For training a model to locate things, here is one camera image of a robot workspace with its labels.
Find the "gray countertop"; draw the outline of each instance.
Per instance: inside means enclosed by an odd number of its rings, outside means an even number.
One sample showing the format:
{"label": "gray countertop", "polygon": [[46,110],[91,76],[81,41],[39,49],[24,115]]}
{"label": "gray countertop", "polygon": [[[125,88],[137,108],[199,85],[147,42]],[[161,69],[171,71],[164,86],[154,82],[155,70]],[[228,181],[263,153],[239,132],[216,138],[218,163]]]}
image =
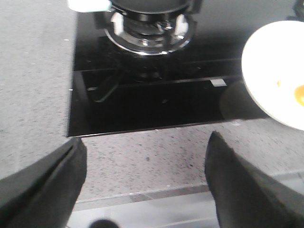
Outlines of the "gray countertop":
{"label": "gray countertop", "polygon": [[[66,0],[0,1],[0,178],[67,141],[76,13]],[[304,170],[304,132],[272,119],[84,138],[88,174],[79,197],[205,183],[212,131],[269,175]]]}

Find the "black pan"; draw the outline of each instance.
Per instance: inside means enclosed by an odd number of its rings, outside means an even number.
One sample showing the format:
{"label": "black pan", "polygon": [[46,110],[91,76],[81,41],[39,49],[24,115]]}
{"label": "black pan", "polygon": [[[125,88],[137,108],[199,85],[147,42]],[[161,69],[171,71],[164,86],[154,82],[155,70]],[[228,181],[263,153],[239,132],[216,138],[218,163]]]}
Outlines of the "black pan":
{"label": "black pan", "polygon": [[191,0],[111,0],[118,12],[133,20],[155,23],[182,14]]}

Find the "white object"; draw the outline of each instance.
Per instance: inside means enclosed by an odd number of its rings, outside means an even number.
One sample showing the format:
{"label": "white object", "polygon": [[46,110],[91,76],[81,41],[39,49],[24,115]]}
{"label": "white object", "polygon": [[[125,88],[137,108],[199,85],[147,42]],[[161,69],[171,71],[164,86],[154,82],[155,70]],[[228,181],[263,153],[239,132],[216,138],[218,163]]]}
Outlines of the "white object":
{"label": "white object", "polygon": [[71,10],[87,13],[110,10],[112,4],[109,0],[67,0]]}
{"label": "white object", "polygon": [[304,106],[295,89],[304,85],[304,23],[278,21],[258,29],[242,55],[243,78],[254,101],[269,116],[304,130]]}

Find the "burner ring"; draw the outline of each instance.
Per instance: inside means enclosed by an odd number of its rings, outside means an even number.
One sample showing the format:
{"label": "burner ring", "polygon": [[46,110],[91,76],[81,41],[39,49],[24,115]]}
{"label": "burner ring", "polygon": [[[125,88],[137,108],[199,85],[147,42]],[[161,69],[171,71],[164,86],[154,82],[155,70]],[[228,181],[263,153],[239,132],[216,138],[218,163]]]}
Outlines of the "burner ring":
{"label": "burner ring", "polygon": [[111,25],[105,30],[108,38],[120,48],[143,56],[165,55],[186,46],[194,35],[196,22],[190,15],[179,15],[176,27],[171,36],[171,42],[165,47],[164,39],[157,36],[136,37],[124,30],[124,17],[114,12]]}

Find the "egg yolk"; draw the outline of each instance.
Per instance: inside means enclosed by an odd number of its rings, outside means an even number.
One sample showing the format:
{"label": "egg yolk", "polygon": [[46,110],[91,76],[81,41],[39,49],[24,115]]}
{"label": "egg yolk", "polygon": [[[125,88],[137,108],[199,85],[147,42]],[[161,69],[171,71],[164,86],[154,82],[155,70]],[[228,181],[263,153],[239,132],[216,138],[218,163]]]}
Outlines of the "egg yolk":
{"label": "egg yolk", "polygon": [[276,82],[276,84],[277,84],[277,87],[281,87],[281,84],[282,84],[282,80],[278,80],[277,82]]}
{"label": "egg yolk", "polygon": [[304,85],[297,87],[294,91],[295,100],[304,106]]}

